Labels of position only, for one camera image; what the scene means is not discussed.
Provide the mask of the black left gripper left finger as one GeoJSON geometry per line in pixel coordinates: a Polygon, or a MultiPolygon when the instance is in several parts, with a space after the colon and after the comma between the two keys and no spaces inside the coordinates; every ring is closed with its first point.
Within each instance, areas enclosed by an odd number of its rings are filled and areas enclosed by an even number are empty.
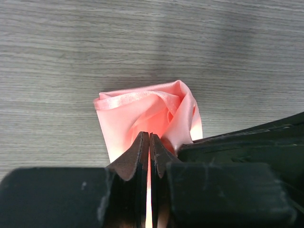
{"type": "Polygon", "coordinates": [[[143,228],[149,134],[104,168],[27,167],[0,183],[3,228],[143,228]]]}

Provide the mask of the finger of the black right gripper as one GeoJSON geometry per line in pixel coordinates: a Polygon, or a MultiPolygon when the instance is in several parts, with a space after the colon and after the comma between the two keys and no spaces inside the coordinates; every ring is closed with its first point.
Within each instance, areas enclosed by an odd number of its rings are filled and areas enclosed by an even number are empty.
{"type": "Polygon", "coordinates": [[[253,163],[270,165],[282,180],[293,204],[304,210],[304,114],[184,144],[183,162],[253,163]]]}

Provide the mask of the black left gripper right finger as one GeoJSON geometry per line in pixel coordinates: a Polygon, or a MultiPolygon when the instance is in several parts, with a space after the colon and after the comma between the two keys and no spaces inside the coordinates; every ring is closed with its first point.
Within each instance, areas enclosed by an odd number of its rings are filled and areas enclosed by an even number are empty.
{"type": "Polygon", "coordinates": [[[150,135],[155,228],[294,228],[297,211],[265,163],[182,162],[150,135]]]}

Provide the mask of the pink satin napkin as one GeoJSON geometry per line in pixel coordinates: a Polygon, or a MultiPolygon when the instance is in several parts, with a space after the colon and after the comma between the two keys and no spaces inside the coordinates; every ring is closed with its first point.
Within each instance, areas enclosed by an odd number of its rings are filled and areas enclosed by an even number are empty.
{"type": "Polygon", "coordinates": [[[104,228],[164,228],[170,218],[166,166],[203,136],[199,108],[180,80],[100,93],[94,101],[110,164],[98,209],[104,228]]]}

